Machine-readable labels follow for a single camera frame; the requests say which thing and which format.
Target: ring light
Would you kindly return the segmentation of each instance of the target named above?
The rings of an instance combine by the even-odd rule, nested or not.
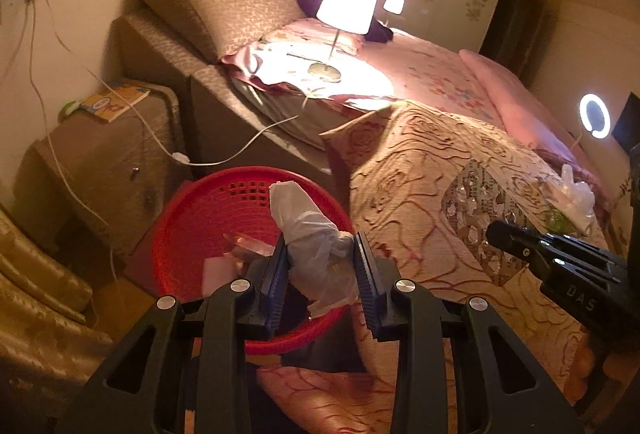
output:
[[[604,127],[601,130],[593,130],[593,125],[589,120],[587,105],[592,101],[598,106],[604,118]],[[585,94],[580,100],[580,120],[582,120],[582,124],[584,125],[584,128],[587,129],[587,132],[590,132],[594,138],[606,138],[611,131],[611,117],[609,116],[609,110],[607,110],[607,106],[604,105],[603,100],[595,94]]]

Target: wooden floor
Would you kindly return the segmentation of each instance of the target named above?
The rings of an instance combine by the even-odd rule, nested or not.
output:
[[[122,275],[124,263],[115,260],[117,284],[111,274],[109,250],[82,228],[60,244],[56,260],[82,277],[94,289],[87,309],[88,325],[119,341],[154,303],[154,298]]]

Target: red plastic basket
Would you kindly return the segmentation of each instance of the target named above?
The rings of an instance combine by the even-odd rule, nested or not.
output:
[[[223,255],[225,233],[245,233],[275,245],[280,230],[271,218],[269,187],[277,181],[297,182],[338,229],[353,233],[340,204],[309,179],[271,167],[216,172],[174,197],[162,214],[152,254],[160,292],[183,302],[201,298],[204,260]],[[247,341],[244,350],[246,354],[282,354],[299,349],[330,328],[345,309],[333,309],[268,342]]]

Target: table lamp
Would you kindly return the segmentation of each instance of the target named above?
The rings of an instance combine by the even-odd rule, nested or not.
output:
[[[334,43],[331,46],[329,58],[325,64],[311,64],[308,69],[309,74],[322,81],[338,83],[341,78],[340,71],[329,65],[331,57],[334,55],[335,45],[338,41],[340,31],[348,31],[365,35],[369,32],[373,13],[376,9],[377,0],[322,0],[320,9],[316,17],[321,22],[333,26],[337,29]]]
[[[607,106],[595,94],[585,94],[580,100],[580,121],[586,131],[596,139],[604,139],[611,131],[611,117]],[[584,132],[580,132],[578,139],[571,146],[573,150],[580,143]]]
[[[399,15],[402,13],[402,9],[404,8],[404,0],[385,0],[385,5],[382,6],[382,9],[393,13],[395,15]],[[385,26],[389,26],[389,20],[386,20]]]

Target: gold fabric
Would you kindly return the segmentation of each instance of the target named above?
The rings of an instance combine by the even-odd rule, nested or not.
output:
[[[0,211],[0,371],[30,417],[58,417],[111,349],[85,325],[91,287]]]
[[[396,102],[322,137],[338,189],[350,193],[353,227],[366,234],[373,252],[393,260],[402,277],[436,297],[464,302],[482,295],[562,388],[582,336],[578,322],[540,293],[540,281],[529,270],[504,286],[495,285],[442,211],[451,181],[475,159],[543,230],[548,205],[538,180],[558,182],[551,168],[489,124],[412,101]],[[597,227],[591,241],[606,247]],[[258,372],[267,393],[310,434],[389,432],[398,343],[372,339],[361,304],[351,306],[351,313],[367,374],[293,367]],[[455,385],[448,348],[446,357],[449,432],[454,433]]]

